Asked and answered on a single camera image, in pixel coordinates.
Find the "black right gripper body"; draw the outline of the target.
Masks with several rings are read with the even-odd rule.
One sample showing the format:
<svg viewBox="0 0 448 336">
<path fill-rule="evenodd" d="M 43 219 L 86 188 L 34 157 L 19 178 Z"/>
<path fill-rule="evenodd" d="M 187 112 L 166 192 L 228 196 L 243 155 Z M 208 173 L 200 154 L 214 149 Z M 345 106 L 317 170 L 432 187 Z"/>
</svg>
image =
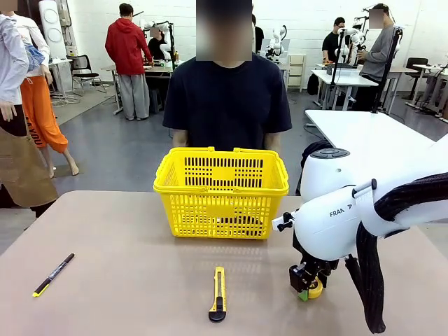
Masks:
<svg viewBox="0 0 448 336">
<path fill-rule="evenodd" d="M 309 278 L 311 279 L 319 272 L 328 272 L 331 275 L 332 271 L 337 269 L 339 260 L 327 261 L 315 258 L 308 253 L 303 253 L 301 263 L 306 265 L 306 272 L 309 274 Z"/>
</svg>

